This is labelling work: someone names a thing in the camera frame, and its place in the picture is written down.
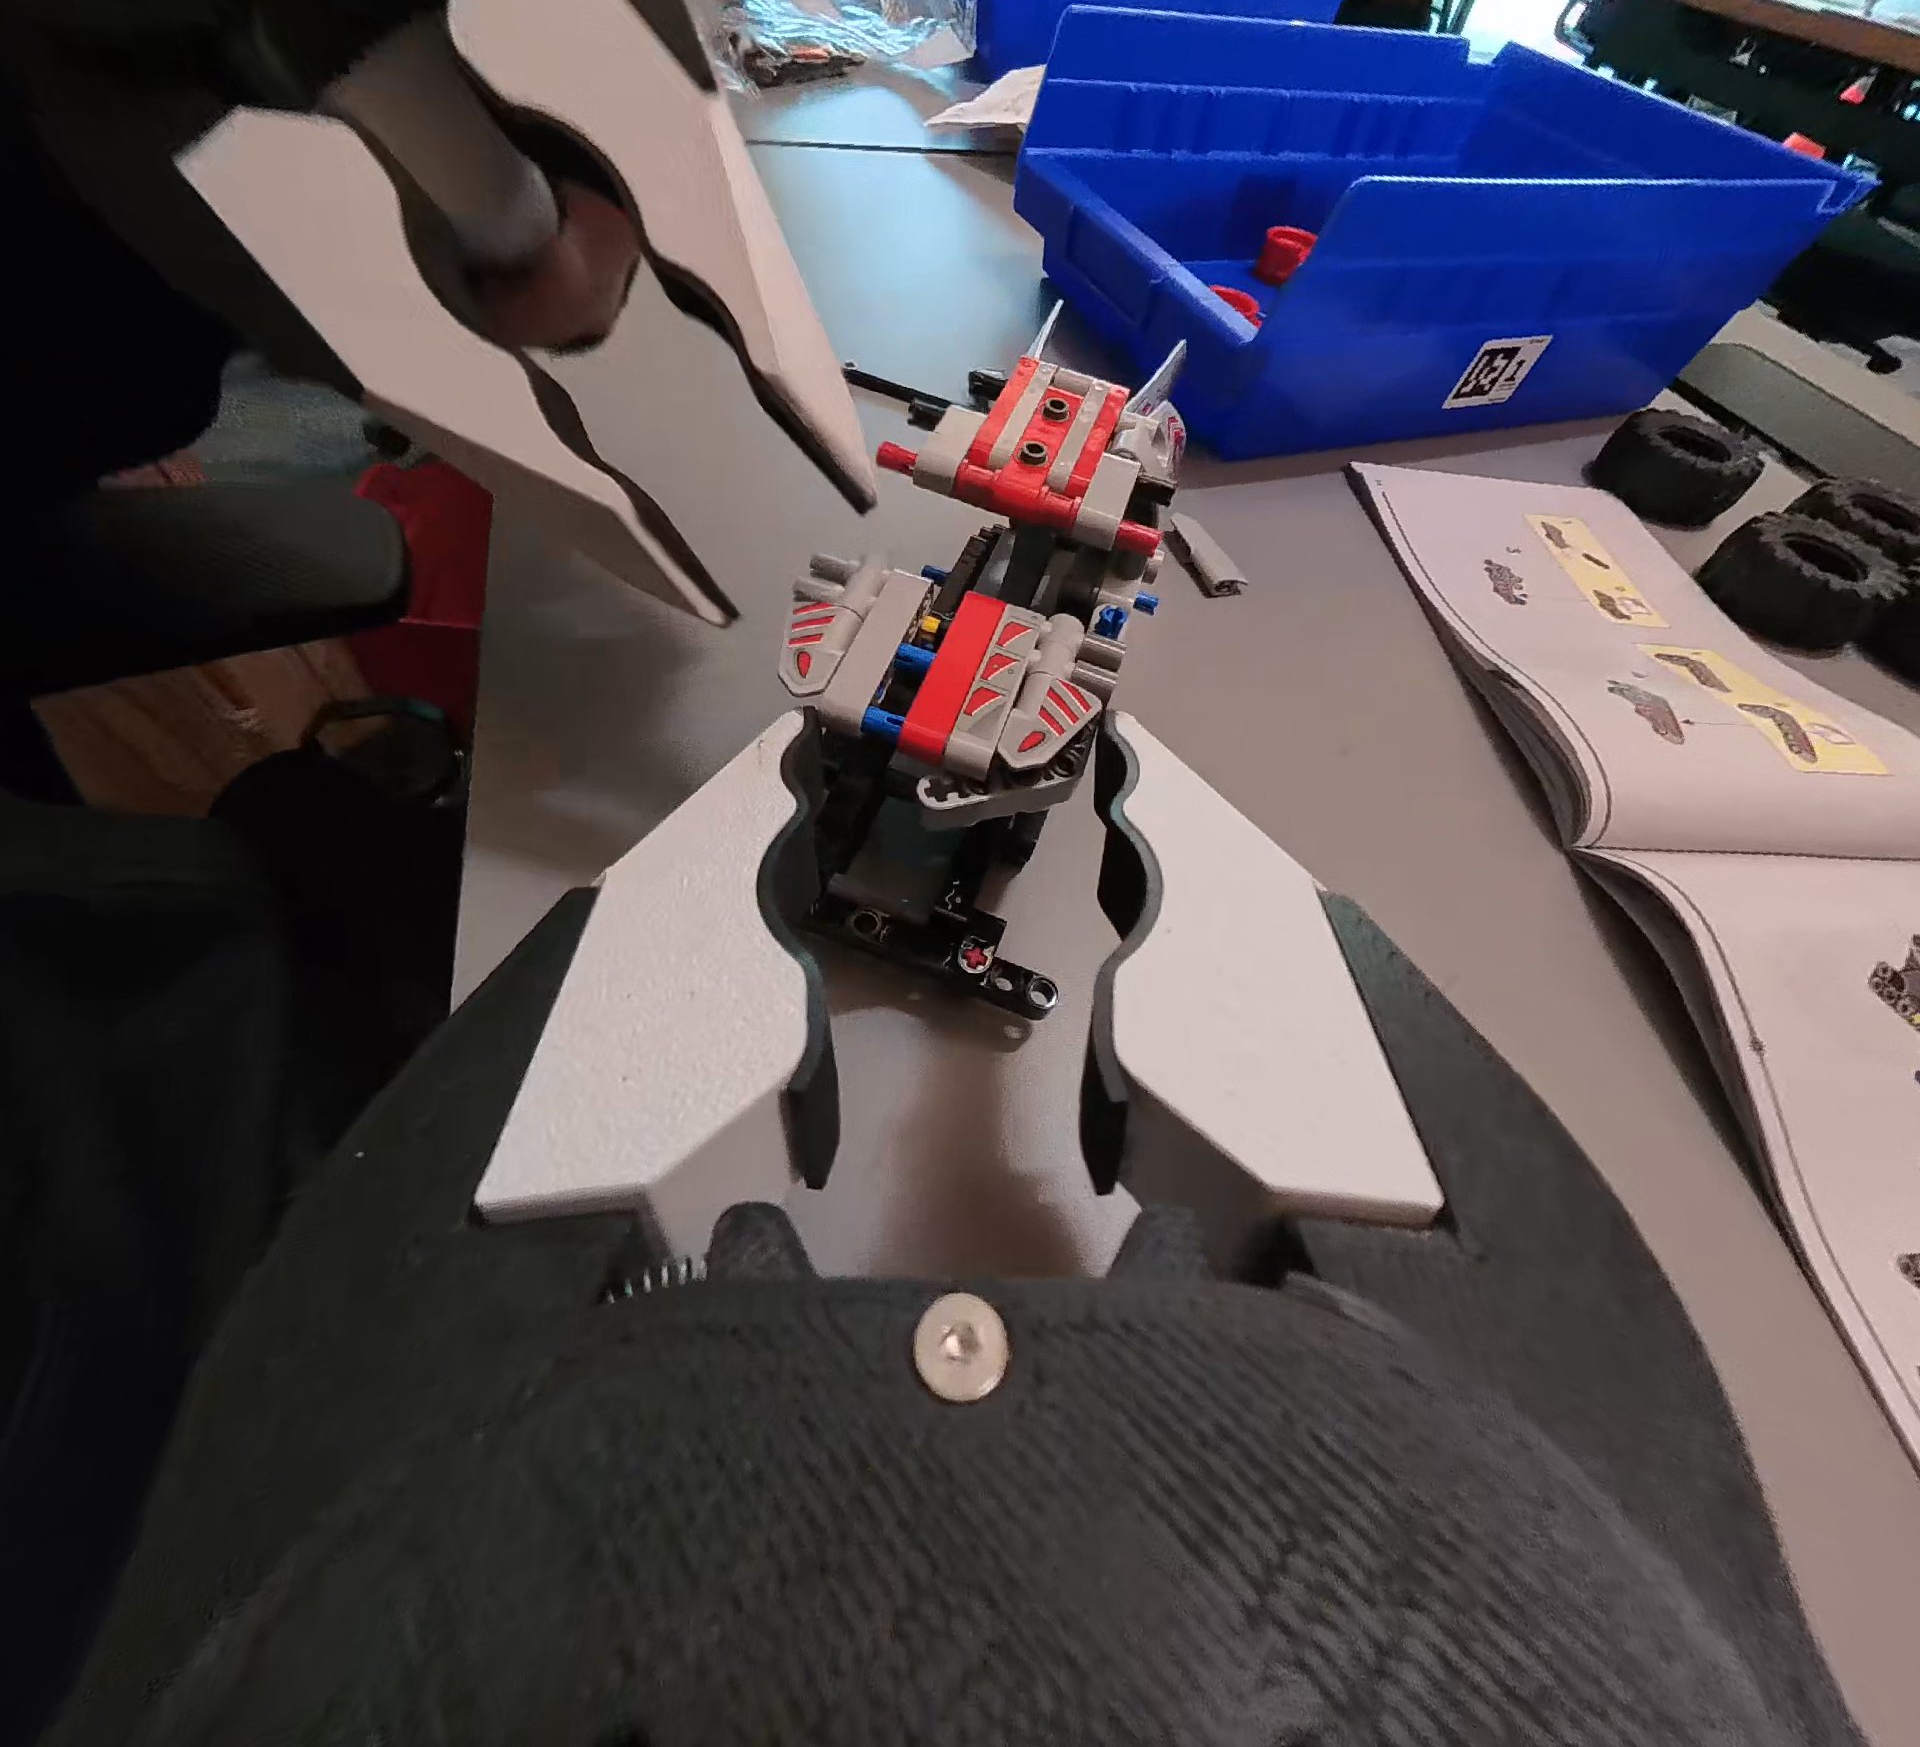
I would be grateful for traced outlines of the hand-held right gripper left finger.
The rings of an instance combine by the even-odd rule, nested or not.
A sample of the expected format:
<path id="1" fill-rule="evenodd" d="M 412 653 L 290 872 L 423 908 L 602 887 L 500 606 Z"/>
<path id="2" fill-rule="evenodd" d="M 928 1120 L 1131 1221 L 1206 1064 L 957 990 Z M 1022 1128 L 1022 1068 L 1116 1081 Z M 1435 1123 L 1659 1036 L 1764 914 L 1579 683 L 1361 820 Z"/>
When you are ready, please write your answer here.
<path id="1" fill-rule="evenodd" d="M 595 880 L 477 1188 L 486 1221 L 712 1231 L 828 1183 L 837 1064 L 805 943 L 822 732 L 816 710 L 775 718 Z"/>

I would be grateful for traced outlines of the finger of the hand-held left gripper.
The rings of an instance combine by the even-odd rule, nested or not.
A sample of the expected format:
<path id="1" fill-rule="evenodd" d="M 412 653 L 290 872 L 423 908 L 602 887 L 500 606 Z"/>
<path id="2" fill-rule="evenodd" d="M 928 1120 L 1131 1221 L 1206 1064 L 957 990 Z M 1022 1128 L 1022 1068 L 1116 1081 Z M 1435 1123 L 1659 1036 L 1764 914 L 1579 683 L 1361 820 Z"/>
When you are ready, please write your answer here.
<path id="1" fill-rule="evenodd" d="M 177 171 L 348 371 L 370 414 L 627 588 L 701 624 L 737 622 L 665 514 L 557 432 L 542 371 L 430 289 L 400 190 L 347 122 L 234 109 L 180 152 Z"/>
<path id="2" fill-rule="evenodd" d="M 482 84 L 578 143 L 636 229 L 616 327 L 542 361 L 595 450 L 641 476 L 665 418 L 744 401 L 869 514 L 877 468 L 837 351 L 685 3 L 448 0 L 448 21 Z"/>

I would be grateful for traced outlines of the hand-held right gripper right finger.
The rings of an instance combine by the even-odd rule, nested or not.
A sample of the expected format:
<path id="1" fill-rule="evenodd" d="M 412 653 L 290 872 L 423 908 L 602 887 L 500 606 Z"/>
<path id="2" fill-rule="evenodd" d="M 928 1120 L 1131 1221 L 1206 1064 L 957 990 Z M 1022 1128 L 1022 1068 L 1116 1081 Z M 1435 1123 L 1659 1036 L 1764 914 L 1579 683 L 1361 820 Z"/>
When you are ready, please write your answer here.
<path id="1" fill-rule="evenodd" d="M 1096 749 L 1098 906 L 1080 1149 L 1098 1197 L 1204 1231 L 1427 1231 L 1444 1191 L 1325 891 L 1134 714 Z"/>

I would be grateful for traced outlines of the toy brick vehicle model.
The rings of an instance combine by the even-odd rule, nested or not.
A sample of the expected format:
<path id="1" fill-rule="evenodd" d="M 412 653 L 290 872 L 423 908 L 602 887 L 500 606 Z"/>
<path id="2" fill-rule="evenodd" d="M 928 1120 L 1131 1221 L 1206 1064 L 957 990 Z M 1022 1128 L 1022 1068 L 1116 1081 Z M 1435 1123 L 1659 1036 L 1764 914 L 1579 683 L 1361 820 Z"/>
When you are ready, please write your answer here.
<path id="1" fill-rule="evenodd" d="M 779 653 L 781 685 L 826 729 L 808 926 L 1019 1020 L 1060 990 L 1006 955 L 981 891 L 1031 863 L 1090 764 L 1128 631 L 1161 608 L 1187 448 L 1185 340 L 1124 387 L 1051 359 L 1049 336 L 1051 321 L 1015 371 L 974 371 L 938 419 L 906 410 L 915 444 L 876 450 L 982 516 L 957 555 L 816 552 Z"/>

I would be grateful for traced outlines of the grey desk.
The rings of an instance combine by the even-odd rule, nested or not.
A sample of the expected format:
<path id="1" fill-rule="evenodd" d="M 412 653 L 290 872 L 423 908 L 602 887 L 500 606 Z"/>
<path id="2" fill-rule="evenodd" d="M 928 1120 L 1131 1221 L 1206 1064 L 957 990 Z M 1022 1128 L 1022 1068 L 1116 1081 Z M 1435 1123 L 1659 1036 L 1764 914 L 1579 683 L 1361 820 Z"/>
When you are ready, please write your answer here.
<path id="1" fill-rule="evenodd" d="M 737 114 L 843 361 L 957 393 L 1041 321 L 1040 242 L 1012 157 L 939 143 L 949 85 L 805 85 Z M 697 410 L 672 462 L 712 482 L 672 509 L 742 615 L 709 631 L 500 502 L 493 522 L 464 908 L 464 999 L 779 707 L 772 632 L 812 549 L 945 561 L 954 509 L 886 479 L 850 514 L 789 461 L 727 355 L 677 345 Z M 1917 1740 L 1917 1472 L 1745 1164 L 1747 1149 L 1645 935 L 1552 836 L 1534 774 L 1435 643 L 1346 457 L 1187 467 L 1187 506 L 1246 573 L 1206 600 L 1175 566 L 1123 706 L 1316 880 L 1352 897 L 1520 1072 L 1609 1177 L 1715 1360 L 1808 1622 L 1874 1742 Z M 962 1280 L 1112 1254 L 1124 1197 L 1075 1144 L 1087 987 L 1112 932 L 1102 822 L 1051 820 L 1006 900 L 1012 951 L 1063 984 L 1017 1036 L 915 999 L 869 955 L 826 955 L 843 1138 L 796 1218 L 828 1269 Z"/>

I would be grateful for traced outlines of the person's left hand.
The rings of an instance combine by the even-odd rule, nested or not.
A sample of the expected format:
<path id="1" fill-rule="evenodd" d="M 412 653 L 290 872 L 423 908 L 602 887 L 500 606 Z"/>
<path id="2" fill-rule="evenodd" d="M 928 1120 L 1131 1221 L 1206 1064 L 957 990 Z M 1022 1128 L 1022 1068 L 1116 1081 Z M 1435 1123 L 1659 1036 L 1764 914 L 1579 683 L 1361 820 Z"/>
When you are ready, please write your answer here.
<path id="1" fill-rule="evenodd" d="M 602 343 L 641 267 L 641 234 L 602 190 L 560 180 L 560 224 L 519 267 L 467 276 L 469 327 L 510 349 L 576 351 Z"/>

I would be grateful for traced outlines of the small bag of parts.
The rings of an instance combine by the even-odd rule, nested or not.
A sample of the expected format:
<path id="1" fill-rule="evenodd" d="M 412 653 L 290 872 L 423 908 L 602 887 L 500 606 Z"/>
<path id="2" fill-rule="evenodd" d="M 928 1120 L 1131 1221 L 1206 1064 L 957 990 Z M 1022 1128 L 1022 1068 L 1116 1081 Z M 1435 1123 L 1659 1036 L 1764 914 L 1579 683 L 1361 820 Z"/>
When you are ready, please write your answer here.
<path id="1" fill-rule="evenodd" d="M 869 64 L 869 56 L 822 40 L 779 40 L 730 27 L 717 44 L 717 64 L 734 73 L 742 93 L 779 93 L 786 85 L 840 84 Z"/>

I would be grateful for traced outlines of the red plastic object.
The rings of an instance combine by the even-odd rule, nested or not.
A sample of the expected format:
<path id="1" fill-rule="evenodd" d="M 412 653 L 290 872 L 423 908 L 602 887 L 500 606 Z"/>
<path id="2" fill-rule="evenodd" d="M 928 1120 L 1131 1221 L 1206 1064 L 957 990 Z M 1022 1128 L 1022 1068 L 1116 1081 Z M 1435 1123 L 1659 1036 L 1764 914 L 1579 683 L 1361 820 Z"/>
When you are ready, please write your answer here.
<path id="1" fill-rule="evenodd" d="M 423 701 L 469 742 L 490 594 L 493 495 L 437 457 L 414 467 L 370 462 L 355 490 L 401 526 L 412 584 L 400 622 L 348 637 L 353 657 L 370 692 Z"/>

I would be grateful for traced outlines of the white paper sheet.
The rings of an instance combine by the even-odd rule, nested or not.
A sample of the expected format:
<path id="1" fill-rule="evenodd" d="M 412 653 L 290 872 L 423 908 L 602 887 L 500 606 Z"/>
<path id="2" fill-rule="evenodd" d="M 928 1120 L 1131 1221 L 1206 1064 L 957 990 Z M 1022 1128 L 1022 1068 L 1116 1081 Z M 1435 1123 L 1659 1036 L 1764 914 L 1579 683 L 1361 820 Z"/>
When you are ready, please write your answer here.
<path id="1" fill-rule="evenodd" d="M 949 101 L 942 111 L 926 119 L 928 128 L 990 128 L 1022 131 L 1033 119 L 1040 93 L 1046 84 L 1046 64 L 1015 69 L 962 101 Z"/>

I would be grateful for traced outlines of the black rod with beam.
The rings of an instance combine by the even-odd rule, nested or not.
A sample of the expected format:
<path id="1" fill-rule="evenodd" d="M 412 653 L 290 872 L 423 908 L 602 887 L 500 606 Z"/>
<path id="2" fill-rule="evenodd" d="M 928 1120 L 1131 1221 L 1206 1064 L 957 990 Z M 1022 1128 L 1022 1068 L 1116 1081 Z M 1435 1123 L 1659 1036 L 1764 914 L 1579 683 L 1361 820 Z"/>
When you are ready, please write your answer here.
<path id="1" fill-rule="evenodd" d="M 915 418 L 938 419 L 942 410 L 949 410 L 954 406 L 945 395 L 938 395 L 938 393 L 918 389 L 918 387 L 906 387 L 906 383 L 899 383 L 894 376 L 865 371 L 865 368 L 860 368 L 853 361 L 843 361 L 840 375 L 843 375 L 843 381 L 853 389 L 880 395 L 880 398 L 898 401 L 899 409 L 906 409 L 909 419 L 915 419 Z"/>

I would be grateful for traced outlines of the open instruction booklet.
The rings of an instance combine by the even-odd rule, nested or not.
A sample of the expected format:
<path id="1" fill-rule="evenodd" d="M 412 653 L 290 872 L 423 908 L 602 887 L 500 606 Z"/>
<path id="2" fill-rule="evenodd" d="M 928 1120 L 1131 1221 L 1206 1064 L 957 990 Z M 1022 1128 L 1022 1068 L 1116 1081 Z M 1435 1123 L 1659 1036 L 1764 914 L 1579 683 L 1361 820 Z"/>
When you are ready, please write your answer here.
<path id="1" fill-rule="evenodd" d="M 1352 462 L 1560 846 L 1658 945 L 1917 1453 L 1917 737 L 1754 643 L 1611 495 Z"/>

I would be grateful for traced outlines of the light grey curved panel piece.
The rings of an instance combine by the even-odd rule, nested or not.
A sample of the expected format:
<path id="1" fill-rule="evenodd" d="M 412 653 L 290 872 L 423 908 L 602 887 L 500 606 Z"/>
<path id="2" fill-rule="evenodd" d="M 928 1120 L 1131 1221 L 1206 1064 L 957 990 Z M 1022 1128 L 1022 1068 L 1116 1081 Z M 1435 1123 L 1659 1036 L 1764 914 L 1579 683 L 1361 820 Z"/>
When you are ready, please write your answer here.
<path id="1" fill-rule="evenodd" d="M 1171 555 L 1187 568 L 1187 578 L 1198 584 L 1198 589 L 1208 600 L 1229 600 L 1246 589 L 1246 573 L 1240 573 L 1235 555 L 1191 514 L 1169 516 L 1166 543 Z"/>

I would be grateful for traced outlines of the blue bin with printed tag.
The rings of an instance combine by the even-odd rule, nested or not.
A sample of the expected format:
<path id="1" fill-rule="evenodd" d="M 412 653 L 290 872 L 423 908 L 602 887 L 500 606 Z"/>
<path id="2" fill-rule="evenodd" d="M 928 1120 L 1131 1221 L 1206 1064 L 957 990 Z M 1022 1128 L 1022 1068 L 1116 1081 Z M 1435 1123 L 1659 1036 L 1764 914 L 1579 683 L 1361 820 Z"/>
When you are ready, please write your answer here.
<path id="1" fill-rule="evenodd" d="M 1525 47 L 1071 7 L 1015 208 L 1098 343 L 1187 343 L 1175 406 L 1246 461 L 1634 414 L 1872 190 Z M 1265 288 L 1279 223 L 1316 247 Z"/>

